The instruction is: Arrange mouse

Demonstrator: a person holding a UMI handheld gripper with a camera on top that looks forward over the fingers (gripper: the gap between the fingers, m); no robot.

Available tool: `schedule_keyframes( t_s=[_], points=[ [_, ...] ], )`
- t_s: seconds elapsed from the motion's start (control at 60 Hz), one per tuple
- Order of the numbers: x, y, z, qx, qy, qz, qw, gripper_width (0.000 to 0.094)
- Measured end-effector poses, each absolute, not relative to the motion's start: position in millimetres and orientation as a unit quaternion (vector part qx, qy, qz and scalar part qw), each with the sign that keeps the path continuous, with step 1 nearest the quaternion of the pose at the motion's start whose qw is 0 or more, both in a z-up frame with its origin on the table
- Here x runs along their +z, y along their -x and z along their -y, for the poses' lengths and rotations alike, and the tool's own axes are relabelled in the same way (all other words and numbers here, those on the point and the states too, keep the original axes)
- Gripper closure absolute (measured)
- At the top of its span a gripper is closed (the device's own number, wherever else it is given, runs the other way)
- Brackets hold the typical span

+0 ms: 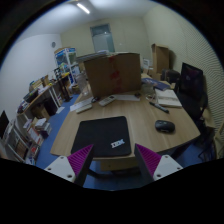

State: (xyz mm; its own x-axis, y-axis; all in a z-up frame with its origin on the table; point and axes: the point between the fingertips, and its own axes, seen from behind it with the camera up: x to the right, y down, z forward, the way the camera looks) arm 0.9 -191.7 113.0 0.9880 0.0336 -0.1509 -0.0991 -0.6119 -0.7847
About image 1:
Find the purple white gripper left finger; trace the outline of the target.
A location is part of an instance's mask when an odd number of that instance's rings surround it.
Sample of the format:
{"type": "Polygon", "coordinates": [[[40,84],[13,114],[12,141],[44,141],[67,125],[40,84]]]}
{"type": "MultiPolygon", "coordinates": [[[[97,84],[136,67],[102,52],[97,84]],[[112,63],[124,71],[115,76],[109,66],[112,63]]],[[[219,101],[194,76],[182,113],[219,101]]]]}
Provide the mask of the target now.
{"type": "Polygon", "coordinates": [[[88,145],[70,156],[59,156],[45,171],[69,182],[82,186],[85,182],[94,154],[93,144],[88,145]]]}

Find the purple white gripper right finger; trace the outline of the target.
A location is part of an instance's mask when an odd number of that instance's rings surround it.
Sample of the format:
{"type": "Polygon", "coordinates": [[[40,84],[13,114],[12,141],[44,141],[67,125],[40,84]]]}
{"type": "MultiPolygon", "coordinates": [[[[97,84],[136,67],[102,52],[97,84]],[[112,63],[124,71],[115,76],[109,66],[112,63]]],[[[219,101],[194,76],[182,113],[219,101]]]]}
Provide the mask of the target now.
{"type": "Polygon", "coordinates": [[[146,184],[182,169],[182,166],[169,155],[159,155],[139,144],[135,145],[134,154],[146,184]]]}

